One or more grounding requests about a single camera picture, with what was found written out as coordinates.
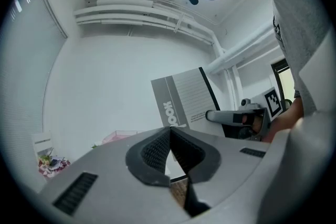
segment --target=black foam padding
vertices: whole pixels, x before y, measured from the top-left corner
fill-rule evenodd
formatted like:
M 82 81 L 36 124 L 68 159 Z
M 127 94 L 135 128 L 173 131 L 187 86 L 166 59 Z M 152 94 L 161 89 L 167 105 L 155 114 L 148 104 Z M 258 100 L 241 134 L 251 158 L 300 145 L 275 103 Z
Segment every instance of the black foam padding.
M 148 166 L 164 173 L 169 151 L 170 133 L 166 132 L 145 146 L 141 151 L 141 157 Z
M 169 187 L 170 179 L 164 175 L 170 151 L 170 128 L 133 145 L 126 153 L 128 170 L 139 181 L 150 186 Z
M 203 149 L 177 133 L 172 133 L 171 135 L 171 148 L 183 172 L 186 174 L 203 161 L 205 157 Z
M 240 152 L 248 154 L 248 155 L 256 156 L 259 158 L 263 158 L 264 155 L 266 154 L 266 152 L 264 151 L 258 151 L 258 150 L 254 150 L 252 148 L 247 148 L 247 147 L 242 148 Z
M 97 177 L 94 174 L 82 173 L 54 202 L 54 206 L 68 215 L 73 215 Z
M 188 182 L 187 193 L 185 196 L 184 209 L 191 217 L 195 217 L 210 209 L 207 204 L 198 201 L 197 195 L 191 182 Z
M 215 147 L 183 132 L 182 128 L 171 128 L 170 145 L 178 163 L 193 184 L 210 180 L 221 165 L 221 155 Z
M 170 149 L 192 183 L 208 181 L 221 164 L 221 155 L 213 146 L 166 127 L 127 151 L 128 170 L 144 184 L 169 187 L 170 178 L 164 172 Z

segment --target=black slot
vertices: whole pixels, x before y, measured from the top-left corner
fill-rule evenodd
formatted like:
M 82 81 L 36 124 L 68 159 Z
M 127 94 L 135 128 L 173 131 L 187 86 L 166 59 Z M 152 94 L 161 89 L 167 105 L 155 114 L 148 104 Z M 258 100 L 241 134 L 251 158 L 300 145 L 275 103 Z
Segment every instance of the black slot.
M 53 203 L 55 207 L 68 215 L 73 215 L 85 195 L 97 179 L 97 175 L 82 173 Z
M 255 157 L 259 157 L 259 158 L 263 158 L 264 155 L 266 154 L 266 152 L 264 151 L 253 150 L 252 148 L 247 148 L 247 147 L 242 148 L 240 152 L 248 154 L 248 155 L 252 155 Z

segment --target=vent grille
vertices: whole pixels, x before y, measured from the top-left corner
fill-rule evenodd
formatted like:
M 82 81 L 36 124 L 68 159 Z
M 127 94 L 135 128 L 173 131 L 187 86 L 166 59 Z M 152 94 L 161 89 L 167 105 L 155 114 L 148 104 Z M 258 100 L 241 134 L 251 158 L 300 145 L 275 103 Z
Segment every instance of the vent grille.
M 72 215 L 97 179 L 97 175 L 82 173 L 54 202 L 54 206 Z

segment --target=gray panel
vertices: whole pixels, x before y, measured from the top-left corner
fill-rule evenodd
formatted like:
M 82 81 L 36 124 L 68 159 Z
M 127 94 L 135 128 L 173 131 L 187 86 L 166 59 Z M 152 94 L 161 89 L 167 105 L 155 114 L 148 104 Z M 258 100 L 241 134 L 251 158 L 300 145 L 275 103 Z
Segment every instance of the gray panel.
M 244 147 L 266 152 L 269 143 L 238 140 L 192 130 L 177 128 L 215 147 L 221 154 L 222 163 L 207 182 L 193 184 L 199 200 L 210 207 L 229 197 L 257 168 L 262 158 L 240 152 Z
M 128 170 L 130 147 L 162 129 L 108 143 L 91 150 L 57 175 L 42 190 L 50 203 L 83 172 L 98 175 L 74 213 L 82 223 L 180 223 L 189 215 L 174 200 L 169 188 L 141 183 Z
M 152 80 L 163 126 L 180 126 L 188 122 L 172 76 Z
M 280 221 L 310 195 L 334 154 L 335 118 L 315 113 L 291 130 L 279 171 L 261 203 L 260 223 Z

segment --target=white pipe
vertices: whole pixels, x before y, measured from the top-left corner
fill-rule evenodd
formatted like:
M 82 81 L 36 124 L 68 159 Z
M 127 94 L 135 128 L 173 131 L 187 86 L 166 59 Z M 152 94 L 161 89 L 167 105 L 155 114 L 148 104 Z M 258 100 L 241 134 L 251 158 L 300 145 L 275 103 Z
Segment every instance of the white pipe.
M 105 10 L 133 10 L 136 12 L 147 12 L 147 13 L 154 13 L 154 14 L 158 14 L 158 15 L 163 15 L 163 16 L 167 16 L 170 18 L 174 18 L 174 19 L 179 19 L 179 15 L 178 14 L 172 14 L 171 12 L 166 12 L 163 10 L 159 10 L 156 8 L 149 8 L 149 7 L 142 7 L 142 6 L 136 6 L 136 5 L 104 5 L 104 6 L 95 6 L 95 7 L 88 7 L 88 8 L 83 8 L 80 10 L 77 10 L 74 12 L 74 15 L 81 15 L 81 14 L 85 14 L 85 13 L 90 13 L 90 12 L 101 12 L 101 11 L 105 11 Z M 77 22 L 81 22 L 84 20 L 92 20 L 92 19 L 113 19 L 113 18 L 124 18 L 124 19 L 137 19 L 137 20 L 149 20 L 151 22 L 157 22 L 160 24 L 164 24 L 164 25 L 169 25 L 172 27 L 175 27 L 176 24 L 173 22 L 168 22 L 166 20 L 162 20 L 162 19 L 157 19 L 157 18 L 153 18 L 153 17 L 148 17 L 148 16 L 143 16 L 143 15 L 135 15 L 135 14 L 127 14 L 128 17 L 125 17 L 126 14 L 120 14 L 118 15 L 118 17 L 115 16 L 115 14 L 96 14 L 96 15 L 88 15 L 88 16 L 82 16 L 82 17 L 78 17 L 76 19 Z M 197 27 L 201 27 L 202 29 L 206 29 L 206 33 L 210 33 L 212 36 L 212 39 L 214 40 L 215 45 L 218 47 L 220 47 L 220 44 L 215 36 L 215 34 L 213 33 L 212 30 L 198 24 L 197 22 L 191 20 L 191 19 L 187 19 L 188 23 L 192 26 Z M 190 33 L 192 35 L 201 37 L 202 39 L 206 39 L 208 41 L 211 42 L 211 40 L 209 38 L 207 38 L 206 36 L 192 30 L 192 29 L 188 29 L 186 27 L 180 27 L 183 31 Z
M 135 12 L 153 13 L 153 14 L 158 14 L 158 15 L 170 17 L 170 18 L 177 19 L 177 20 L 179 19 L 179 15 L 172 14 L 171 12 L 165 12 L 165 11 L 159 10 L 157 8 L 148 8 L 148 7 L 142 7 L 142 6 L 136 6 L 136 5 L 94 6 L 94 7 L 88 7 L 88 8 L 83 8 L 83 9 L 76 10 L 74 12 L 74 15 L 81 15 L 81 14 L 90 13 L 90 12 L 102 12 L 102 11 L 109 11 L 109 10 L 132 10 L 132 11 L 135 11 Z
M 240 102 L 242 99 L 244 99 L 244 94 L 243 94 L 243 86 L 241 84 L 241 80 L 240 80 L 240 76 L 239 76 L 237 66 L 232 66 L 232 72 L 233 72 L 234 79 L 235 79 L 236 86 L 237 86 L 238 102 Z
M 170 12 L 173 12 L 177 15 L 180 15 L 180 13 L 181 13 L 181 11 L 176 9 L 176 8 L 171 8 L 171 7 L 168 7 L 168 6 L 165 6 L 165 5 L 162 5 L 162 4 L 158 4 L 158 3 L 154 3 L 153 7 L 157 8 L 157 9 L 160 9 L 160 10 L 165 10 L 165 11 L 169 10 Z M 190 19 L 194 20 L 194 17 L 192 15 L 188 14 L 188 13 L 185 13 L 184 16 L 189 17 Z
M 222 54 L 219 58 L 210 63 L 207 67 L 208 72 L 216 73 L 217 71 L 221 70 L 221 65 L 223 65 L 225 61 L 240 54 L 241 52 L 249 48 L 251 45 L 253 45 L 254 42 L 256 42 L 261 37 L 265 36 L 270 31 L 273 31 L 273 24 L 267 23 L 261 26 L 252 35 L 244 39 L 239 45 L 234 46 L 230 50 L 226 51 L 225 54 Z
M 138 5 L 151 8 L 152 0 L 97 0 L 97 6 L 102 5 Z
M 237 97 L 236 97 L 236 91 L 235 91 L 235 86 L 234 86 L 234 83 L 233 83 L 232 74 L 229 72 L 229 70 L 225 70 L 225 71 L 227 72 L 228 77 L 229 77 L 231 94 L 232 94 L 232 97 L 233 97 L 234 110 L 238 110 L 238 107 L 237 107 Z
M 182 31 L 184 31 L 184 32 L 187 32 L 187 33 L 189 33 L 189 34 L 191 34 L 191 35 L 194 35 L 194 36 L 196 36 L 196 37 L 205 39 L 205 40 L 209 41 L 210 44 L 213 43 L 213 41 L 212 41 L 210 38 L 208 38 L 208 37 L 206 37 L 205 35 L 202 35 L 202 34 L 196 32 L 196 31 L 194 31 L 194 30 L 191 30 L 191 29 L 189 29 L 189 28 L 187 28 L 187 27 L 181 26 L 181 27 L 180 27 L 180 30 L 182 30 Z
M 167 25 L 159 25 L 159 24 L 154 24 L 154 23 L 148 23 L 148 22 L 138 22 L 135 20 L 89 20 L 89 21 L 85 21 L 85 22 L 79 22 L 77 23 L 78 25 L 82 25 L 82 24 L 91 24 L 91 23 L 102 23 L 102 24 L 127 24 L 127 25 L 149 25 L 149 26 L 155 26 L 155 27 L 160 27 L 160 28 L 165 28 L 165 29 L 169 29 L 169 30 L 174 30 L 174 27 L 171 26 L 167 26 Z M 198 39 L 208 45 L 211 45 L 212 43 L 209 42 L 206 39 L 203 39 L 202 37 L 199 36 L 195 36 L 193 34 L 190 34 L 188 32 L 185 32 L 181 29 L 177 30 L 177 32 L 179 33 L 183 33 L 187 36 L 193 37 L 195 39 Z
M 230 83 L 230 78 L 229 78 L 227 70 L 224 70 L 223 72 L 224 72 L 224 78 L 225 78 L 225 81 L 226 81 L 227 89 L 229 91 L 230 107 L 231 107 L 231 110 L 235 110 L 235 101 L 234 101 L 234 97 L 233 97 L 233 89 L 232 89 L 232 86 L 231 86 L 231 83 Z
M 121 24 L 121 25 L 143 25 L 143 22 L 139 22 L 136 20 L 100 20 L 101 24 Z
M 163 2 L 163 3 L 167 3 L 167 4 L 170 4 L 170 5 L 172 5 L 172 6 L 176 6 L 176 7 L 178 7 L 178 8 L 187 10 L 188 12 L 193 13 L 193 14 L 197 15 L 198 17 L 200 17 L 200 18 L 202 18 L 202 19 L 208 21 L 209 23 L 215 25 L 215 23 L 214 23 L 211 19 L 205 17 L 204 15 L 202 15 L 202 14 L 200 14 L 200 13 L 198 13 L 198 12 L 196 12 L 196 11 L 190 9 L 190 8 L 187 8 L 187 7 L 185 7 L 185 6 L 182 6 L 182 5 L 180 5 L 180 4 L 176 3 L 176 2 L 173 2 L 173 1 L 170 1 L 170 0 L 157 0 L 157 1 L 161 1 L 161 2 Z
M 125 14 L 125 13 L 104 13 L 104 14 L 93 14 L 83 17 L 78 17 L 76 22 L 85 22 L 87 20 L 104 20 L 104 19 L 130 19 L 130 20 L 146 20 L 152 23 L 158 23 L 162 25 L 168 25 L 175 28 L 175 23 L 168 22 L 167 20 L 162 20 L 154 17 L 136 15 L 136 14 Z
M 101 23 L 101 20 L 90 20 L 87 22 L 79 22 L 78 25 L 86 25 L 86 24 L 94 24 L 94 23 Z
M 237 53 L 234 57 L 231 57 L 227 61 L 225 61 L 218 70 L 215 70 L 214 72 L 218 72 L 222 69 L 230 68 L 237 63 L 243 61 L 245 58 L 250 57 L 251 55 L 255 54 L 257 51 L 260 51 L 270 44 L 272 44 L 275 41 L 275 35 L 274 30 L 271 30 L 266 35 L 262 36 L 260 39 L 258 39 L 255 43 L 251 44 L 249 47 L 247 47 L 245 50 Z
M 224 55 L 224 52 L 225 52 L 226 50 L 225 50 L 224 48 L 221 47 L 221 45 L 220 45 L 220 43 L 219 43 L 219 41 L 218 41 L 218 39 L 217 39 L 217 37 L 216 37 L 216 35 L 215 35 L 214 32 L 212 32 L 211 37 L 212 37 L 212 39 L 213 39 L 213 41 L 214 41 L 214 45 L 215 45 L 215 48 L 216 48 L 216 50 L 217 50 L 217 52 L 218 52 L 218 56 L 219 56 L 219 57 L 223 56 L 223 55 Z
M 271 49 L 271 50 L 265 52 L 264 54 L 262 54 L 262 55 L 260 55 L 260 56 L 258 56 L 258 57 L 256 57 L 256 58 L 254 58 L 253 60 L 248 61 L 247 63 L 245 63 L 245 64 L 243 64 L 243 65 L 237 67 L 237 69 L 239 70 L 240 68 L 243 68 L 244 66 L 249 65 L 250 63 L 253 63 L 254 61 L 259 60 L 260 58 L 262 58 L 262 57 L 264 57 L 264 56 L 270 54 L 271 52 L 273 52 L 273 51 L 275 51 L 275 50 L 277 50 L 277 49 L 280 49 L 280 46 L 279 46 L 279 45 L 278 45 L 277 47 L 275 47 L 275 48 L 273 48 L 273 49 Z

